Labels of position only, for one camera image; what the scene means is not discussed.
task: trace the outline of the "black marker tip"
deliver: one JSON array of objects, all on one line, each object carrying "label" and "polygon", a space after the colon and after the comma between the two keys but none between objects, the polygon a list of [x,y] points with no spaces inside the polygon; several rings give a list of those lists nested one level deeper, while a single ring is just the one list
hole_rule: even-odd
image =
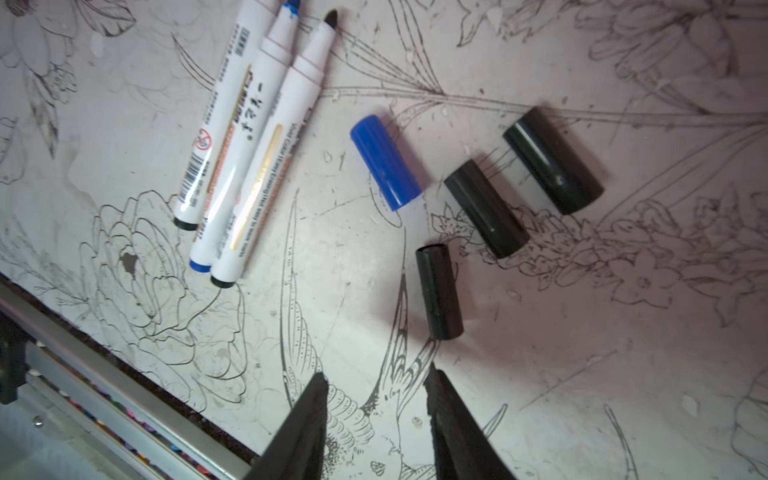
[{"label": "black marker tip", "polygon": [[212,276],[210,278],[210,282],[213,285],[218,286],[219,288],[230,288],[235,284],[235,282],[222,282],[221,280],[217,279],[215,276]]},{"label": "black marker tip", "polygon": [[328,15],[326,15],[326,19],[324,21],[328,25],[330,25],[331,28],[336,30],[336,25],[339,23],[339,13],[334,8],[330,12],[328,12]]}]

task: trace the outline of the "blue marker cap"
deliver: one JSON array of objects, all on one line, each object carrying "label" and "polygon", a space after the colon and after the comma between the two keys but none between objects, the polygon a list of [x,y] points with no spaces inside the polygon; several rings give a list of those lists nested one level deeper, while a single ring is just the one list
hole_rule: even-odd
[{"label": "blue marker cap", "polygon": [[210,265],[200,265],[199,263],[195,263],[192,260],[190,260],[190,267],[192,270],[200,273],[208,273],[210,272]]},{"label": "blue marker cap", "polygon": [[349,134],[392,211],[421,194],[422,189],[402,161],[379,117],[363,118]]}]

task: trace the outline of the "marker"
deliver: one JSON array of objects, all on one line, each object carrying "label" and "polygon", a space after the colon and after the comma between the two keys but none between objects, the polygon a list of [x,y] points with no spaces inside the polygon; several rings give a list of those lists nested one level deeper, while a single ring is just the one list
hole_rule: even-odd
[{"label": "marker", "polygon": [[332,10],[315,30],[310,43],[296,57],[280,88],[277,105],[266,123],[253,162],[248,169],[227,235],[211,269],[211,282],[219,288],[235,284],[253,252],[256,237],[296,149],[301,130],[320,95],[323,69],[333,39],[338,14]]},{"label": "marker", "polygon": [[208,182],[232,120],[232,108],[246,71],[259,51],[259,43],[274,22],[279,7],[280,0],[243,0],[240,6],[174,206],[174,225],[182,230],[196,230],[203,216]]},{"label": "marker", "polygon": [[216,171],[210,181],[210,196],[190,251],[190,266],[197,272],[209,272],[217,256],[219,243],[227,233],[237,192],[243,185],[264,125],[269,119],[277,92],[286,77],[292,58],[291,47],[299,25],[299,0],[289,0],[280,9],[270,33],[246,74],[243,88],[219,153]]}]

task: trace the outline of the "marker tip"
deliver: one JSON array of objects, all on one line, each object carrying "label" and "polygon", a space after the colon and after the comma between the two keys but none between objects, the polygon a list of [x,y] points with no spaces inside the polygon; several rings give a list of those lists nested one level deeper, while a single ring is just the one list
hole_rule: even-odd
[{"label": "marker tip", "polygon": [[339,13],[335,9],[328,12],[328,15],[326,15],[325,23],[327,23],[331,28],[336,29],[336,24],[339,23]]}]

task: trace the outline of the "marker cap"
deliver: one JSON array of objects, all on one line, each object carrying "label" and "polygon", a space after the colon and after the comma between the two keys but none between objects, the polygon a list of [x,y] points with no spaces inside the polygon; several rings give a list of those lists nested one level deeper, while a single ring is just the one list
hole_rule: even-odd
[{"label": "marker cap", "polygon": [[456,338],[464,333],[464,323],[448,247],[436,243],[419,248],[416,264],[422,281],[429,334],[437,340]]},{"label": "marker cap", "polygon": [[379,117],[363,118],[349,133],[392,211],[421,194]]},{"label": "marker cap", "polygon": [[445,185],[496,258],[509,257],[528,242],[530,236],[474,161],[450,174]]},{"label": "marker cap", "polygon": [[561,214],[572,214],[603,193],[603,187],[541,109],[523,115],[504,132],[504,139]]},{"label": "marker cap", "polygon": [[196,272],[208,273],[210,272],[210,265],[200,265],[197,262],[190,260],[190,268]]}]

